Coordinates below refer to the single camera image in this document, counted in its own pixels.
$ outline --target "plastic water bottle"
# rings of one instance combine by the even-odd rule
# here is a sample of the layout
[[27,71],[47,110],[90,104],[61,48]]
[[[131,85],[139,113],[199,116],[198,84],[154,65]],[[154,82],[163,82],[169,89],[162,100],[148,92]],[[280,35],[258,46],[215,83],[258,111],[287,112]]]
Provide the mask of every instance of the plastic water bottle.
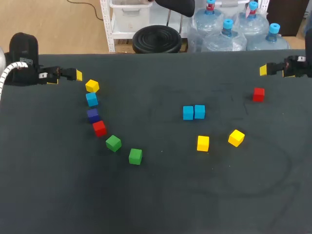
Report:
[[215,10],[215,0],[207,0],[206,8],[198,10],[190,20],[188,52],[200,52],[205,36],[220,31],[223,20],[223,13]]
[[280,26],[277,23],[270,25],[269,33],[259,35],[248,41],[247,50],[285,50],[290,49],[288,42],[279,34]]
[[223,29],[205,37],[202,51],[242,51],[246,50],[247,40],[241,32],[232,30],[233,20],[225,19]]
[[249,3],[249,15],[246,17],[246,12],[241,12],[235,22],[235,26],[245,35],[247,40],[260,34],[267,34],[269,30],[268,20],[265,16],[256,14],[257,8],[258,3],[251,1]]

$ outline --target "red cube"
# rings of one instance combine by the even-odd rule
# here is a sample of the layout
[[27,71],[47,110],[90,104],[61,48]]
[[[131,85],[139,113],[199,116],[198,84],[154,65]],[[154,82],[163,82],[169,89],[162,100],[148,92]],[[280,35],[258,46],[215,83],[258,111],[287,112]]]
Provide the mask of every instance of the red cube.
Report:
[[255,88],[253,92],[253,101],[263,101],[264,100],[264,89]]
[[94,131],[95,131],[97,137],[101,137],[101,136],[104,136],[107,134],[106,127],[105,127],[104,122],[102,120],[94,123],[93,128],[94,128]]

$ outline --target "dark blue cube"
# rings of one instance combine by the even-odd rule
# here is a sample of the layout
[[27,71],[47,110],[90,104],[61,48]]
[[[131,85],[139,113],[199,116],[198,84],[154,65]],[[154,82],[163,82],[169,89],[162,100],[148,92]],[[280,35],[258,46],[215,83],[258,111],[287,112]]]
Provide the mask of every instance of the dark blue cube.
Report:
[[88,114],[88,119],[90,123],[96,123],[100,121],[97,109],[88,110],[87,114]]

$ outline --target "yellow cube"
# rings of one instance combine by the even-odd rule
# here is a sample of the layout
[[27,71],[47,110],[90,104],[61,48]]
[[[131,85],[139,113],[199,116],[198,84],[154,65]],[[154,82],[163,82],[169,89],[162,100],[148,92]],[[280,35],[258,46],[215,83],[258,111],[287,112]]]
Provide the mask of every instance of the yellow cube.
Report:
[[208,152],[209,149],[209,136],[198,136],[197,151]]
[[229,137],[229,143],[237,147],[240,145],[240,143],[243,142],[244,137],[245,137],[245,134],[241,133],[238,130],[234,130],[234,132],[232,132]]
[[99,85],[98,82],[94,81],[94,80],[89,80],[86,83],[86,89],[88,92],[90,93],[96,93],[99,90]]

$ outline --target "blue cube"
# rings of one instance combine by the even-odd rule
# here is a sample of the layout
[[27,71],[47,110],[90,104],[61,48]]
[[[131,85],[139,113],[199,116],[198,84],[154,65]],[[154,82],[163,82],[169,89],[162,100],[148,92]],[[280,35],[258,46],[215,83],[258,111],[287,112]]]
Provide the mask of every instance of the blue cube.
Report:
[[90,123],[96,123],[100,121],[100,117],[98,115],[98,110],[97,109],[91,109],[87,111],[88,114],[88,119]]
[[98,105],[98,99],[97,99],[97,95],[95,93],[88,93],[88,94],[86,94],[86,98],[87,98],[87,101],[88,101],[88,105],[90,107]]
[[193,120],[193,106],[183,106],[183,120]]
[[205,113],[206,111],[204,105],[195,105],[195,118],[204,119]]

